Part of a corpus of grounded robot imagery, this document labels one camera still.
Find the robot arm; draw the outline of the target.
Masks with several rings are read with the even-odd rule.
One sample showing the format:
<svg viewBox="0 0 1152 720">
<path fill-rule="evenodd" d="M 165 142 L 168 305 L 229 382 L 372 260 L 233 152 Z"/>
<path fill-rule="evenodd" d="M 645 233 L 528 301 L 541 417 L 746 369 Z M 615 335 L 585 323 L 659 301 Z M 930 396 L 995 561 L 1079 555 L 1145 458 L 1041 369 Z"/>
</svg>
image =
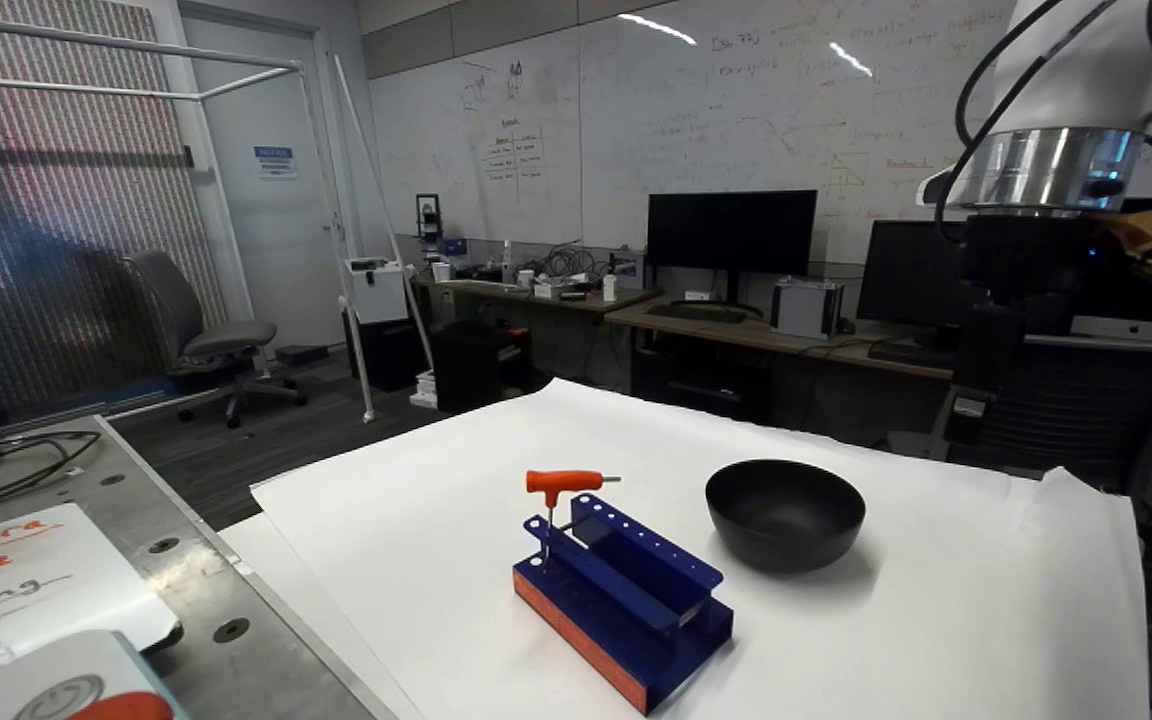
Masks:
<svg viewBox="0 0 1152 720">
<path fill-rule="evenodd" d="M 1152 127 L 1152 0 L 1015 0 L 1006 32 L 960 85 L 960 155 L 930 224 L 965 213 L 973 252 L 1012 218 L 1097 218 L 1125 205 Z"/>
</svg>

